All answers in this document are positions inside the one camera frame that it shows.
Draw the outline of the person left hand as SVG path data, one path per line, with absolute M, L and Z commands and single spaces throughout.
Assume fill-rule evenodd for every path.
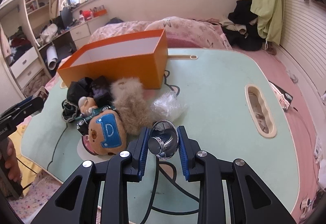
M 8 138 L 7 155 L 5 167 L 9 170 L 8 178 L 14 182 L 20 183 L 22 174 L 18 165 L 14 144 L 10 138 Z

